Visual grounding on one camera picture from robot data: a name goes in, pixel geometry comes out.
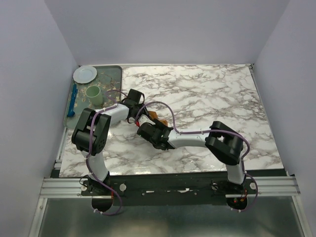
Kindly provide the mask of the white round plate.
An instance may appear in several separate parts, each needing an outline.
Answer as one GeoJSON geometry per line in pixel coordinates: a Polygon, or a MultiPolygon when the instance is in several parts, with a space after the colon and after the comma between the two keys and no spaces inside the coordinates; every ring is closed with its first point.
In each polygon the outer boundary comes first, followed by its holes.
{"type": "Polygon", "coordinates": [[[79,84],[86,84],[93,81],[97,76],[97,70],[93,66],[81,66],[73,73],[73,80],[79,84]]]}

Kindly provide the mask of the orange-brown cloth napkin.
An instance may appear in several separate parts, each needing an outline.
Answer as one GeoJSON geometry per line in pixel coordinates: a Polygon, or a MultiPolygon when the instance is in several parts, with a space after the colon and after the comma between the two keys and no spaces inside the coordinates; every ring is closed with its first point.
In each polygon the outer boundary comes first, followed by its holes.
{"type": "Polygon", "coordinates": [[[162,124],[164,124],[165,126],[168,126],[168,122],[165,119],[159,119],[156,112],[148,111],[148,113],[151,119],[156,119],[160,121],[162,124]]]}

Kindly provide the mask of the aluminium frame rail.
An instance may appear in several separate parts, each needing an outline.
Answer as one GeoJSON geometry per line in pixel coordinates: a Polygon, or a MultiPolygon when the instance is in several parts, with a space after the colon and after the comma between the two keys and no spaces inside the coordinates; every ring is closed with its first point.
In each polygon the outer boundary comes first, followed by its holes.
{"type": "MultiPolygon", "coordinates": [[[[292,176],[247,178],[248,197],[292,197],[301,194],[297,180],[292,176]]],[[[40,198],[109,198],[92,192],[85,192],[85,187],[78,178],[48,178],[44,179],[40,198]]]]}

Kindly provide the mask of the light green cup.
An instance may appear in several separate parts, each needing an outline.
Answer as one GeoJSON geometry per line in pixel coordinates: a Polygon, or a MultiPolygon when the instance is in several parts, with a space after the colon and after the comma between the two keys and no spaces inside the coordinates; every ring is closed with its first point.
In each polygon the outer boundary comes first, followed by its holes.
{"type": "Polygon", "coordinates": [[[100,106],[103,104],[103,96],[98,86],[88,87],[85,94],[93,105],[100,106]]]}

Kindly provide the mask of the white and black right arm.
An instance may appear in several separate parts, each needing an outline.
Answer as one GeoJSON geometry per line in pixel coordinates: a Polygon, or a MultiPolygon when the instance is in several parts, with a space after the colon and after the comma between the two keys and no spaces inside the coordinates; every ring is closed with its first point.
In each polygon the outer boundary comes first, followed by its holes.
{"type": "Polygon", "coordinates": [[[180,147],[207,148],[223,164],[228,174],[227,187],[234,194],[245,188],[245,173],[241,152],[246,139],[221,122],[214,122],[208,129],[182,130],[164,125],[150,125],[149,142],[161,150],[180,147]]]}

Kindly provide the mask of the floral teal serving tray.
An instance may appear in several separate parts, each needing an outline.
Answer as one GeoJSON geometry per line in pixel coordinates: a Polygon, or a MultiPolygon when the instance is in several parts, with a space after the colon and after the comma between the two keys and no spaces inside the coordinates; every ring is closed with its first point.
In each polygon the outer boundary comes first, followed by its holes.
{"type": "Polygon", "coordinates": [[[121,100],[120,66],[80,66],[73,73],[64,126],[74,129],[85,108],[99,110],[121,100]]]}

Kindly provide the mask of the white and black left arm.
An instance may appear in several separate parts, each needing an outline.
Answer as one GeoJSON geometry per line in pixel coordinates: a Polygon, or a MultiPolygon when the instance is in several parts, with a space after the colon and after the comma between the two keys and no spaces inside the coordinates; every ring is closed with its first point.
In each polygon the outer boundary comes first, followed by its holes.
{"type": "Polygon", "coordinates": [[[109,171],[103,158],[110,127],[122,120],[136,118],[143,105],[120,102],[100,110],[85,108],[82,111],[72,134],[72,143],[85,158],[88,177],[94,180],[92,188],[97,194],[106,194],[110,187],[107,181],[109,171]]]}

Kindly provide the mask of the blue plastic utensil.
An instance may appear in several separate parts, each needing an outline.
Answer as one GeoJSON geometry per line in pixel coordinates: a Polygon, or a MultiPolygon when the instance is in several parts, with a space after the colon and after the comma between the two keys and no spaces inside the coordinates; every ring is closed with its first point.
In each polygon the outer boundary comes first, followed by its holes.
{"type": "Polygon", "coordinates": [[[69,103],[69,109],[67,113],[67,117],[69,118],[72,118],[75,115],[74,107],[75,107],[77,92],[78,92],[77,85],[74,83],[72,93],[71,93],[70,103],[69,103]]]}

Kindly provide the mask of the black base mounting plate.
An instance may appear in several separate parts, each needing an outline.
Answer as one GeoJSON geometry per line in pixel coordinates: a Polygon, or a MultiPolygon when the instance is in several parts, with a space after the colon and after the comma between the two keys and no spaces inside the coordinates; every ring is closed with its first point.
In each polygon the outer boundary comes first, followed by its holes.
{"type": "Polygon", "coordinates": [[[175,174],[116,175],[106,180],[110,190],[88,178],[81,185],[81,195],[95,203],[118,206],[233,204],[243,208],[255,195],[252,180],[241,185],[228,181],[225,171],[175,174]]]}

